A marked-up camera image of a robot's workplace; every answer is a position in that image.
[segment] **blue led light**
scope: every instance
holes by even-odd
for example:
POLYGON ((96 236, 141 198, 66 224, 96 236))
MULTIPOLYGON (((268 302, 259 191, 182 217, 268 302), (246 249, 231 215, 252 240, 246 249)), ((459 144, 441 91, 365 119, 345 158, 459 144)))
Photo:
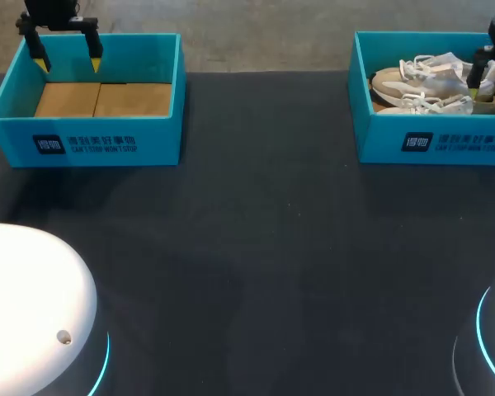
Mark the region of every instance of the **blue led light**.
POLYGON ((489 292, 488 288, 486 290, 486 293, 482 296, 482 299, 480 300, 480 303, 478 303, 478 309, 477 309, 477 338, 478 338, 478 344, 480 345, 480 349, 482 350, 482 354, 484 355, 484 358, 486 359, 486 362, 489 365, 489 368, 492 369, 493 373, 495 374, 495 365, 493 364, 492 360, 489 358, 488 352, 486 351, 486 348, 484 346, 484 343, 482 341, 482 334, 480 333, 480 311, 482 310, 482 303, 484 301, 484 298, 486 297, 486 294, 489 292))
POLYGON ((97 388, 99 388, 99 384, 101 383, 102 376, 105 374, 106 367, 108 366, 108 356, 110 355, 110 335, 107 333, 106 334, 106 357, 105 357, 105 363, 102 365, 102 370, 101 373, 99 374, 99 378, 97 378, 97 381, 95 385, 93 385, 92 390, 87 396, 92 396, 97 388))

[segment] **shoelace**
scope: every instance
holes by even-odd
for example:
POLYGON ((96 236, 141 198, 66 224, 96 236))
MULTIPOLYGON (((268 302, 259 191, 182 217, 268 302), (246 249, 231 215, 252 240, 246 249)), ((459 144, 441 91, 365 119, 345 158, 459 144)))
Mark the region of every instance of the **shoelace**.
POLYGON ((411 113, 413 114, 422 114, 426 112, 426 110, 442 113, 443 111, 441 108, 444 105, 444 101, 439 97, 425 97, 425 94, 422 92, 420 95, 406 93, 402 96, 401 106, 399 107, 411 109, 411 113))
POLYGON ((405 74, 411 76, 411 77, 431 77, 435 76, 435 74, 431 73, 430 70, 431 68, 425 64, 423 64, 422 60, 423 59, 429 59, 432 58, 432 55, 418 55, 417 57, 414 58, 413 61, 408 60, 405 62, 404 60, 399 61, 399 72, 402 75, 402 79, 404 81, 409 80, 408 77, 405 76, 405 74))

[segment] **gray floor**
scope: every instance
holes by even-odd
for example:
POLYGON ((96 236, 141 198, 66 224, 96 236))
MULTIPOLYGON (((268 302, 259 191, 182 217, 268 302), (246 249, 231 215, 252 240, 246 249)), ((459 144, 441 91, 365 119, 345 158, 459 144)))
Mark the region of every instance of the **gray floor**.
MULTIPOLYGON (((495 0, 82 0, 100 31, 180 32, 189 71, 348 67, 356 30, 486 31, 495 0)), ((0 0, 0 72, 22 0, 0 0)))

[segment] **cyan box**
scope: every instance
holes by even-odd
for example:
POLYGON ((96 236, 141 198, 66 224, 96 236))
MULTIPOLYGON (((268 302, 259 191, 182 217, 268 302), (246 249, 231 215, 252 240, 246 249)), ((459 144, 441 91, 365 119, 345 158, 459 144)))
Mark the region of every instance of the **cyan box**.
POLYGON ((358 156, 363 163, 495 165, 495 115, 375 114, 368 78, 416 55, 453 52, 471 62, 486 34, 359 31, 348 74, 358 156))
POLYGON ((0 87, 0 147, 12 167, 178 164, 186 90, 181 37, 100 37, 104 53, 98 73, 93 72, 83 35, 40 37, 52 65, 48 74, 21 42, 0 87), (33 118, 45 83, 171 83, 169 114, 33 118))

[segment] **black table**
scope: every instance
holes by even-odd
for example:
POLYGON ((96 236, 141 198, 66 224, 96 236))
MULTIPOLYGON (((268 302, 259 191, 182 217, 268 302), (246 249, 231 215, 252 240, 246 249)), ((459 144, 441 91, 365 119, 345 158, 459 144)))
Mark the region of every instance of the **black table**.
POLYGON ((187 77, 178 167, 0 152, 0 222, 92 271, 114 395, 454 394, 495 276, 495 168, 360 165, 345 72, 187 77))

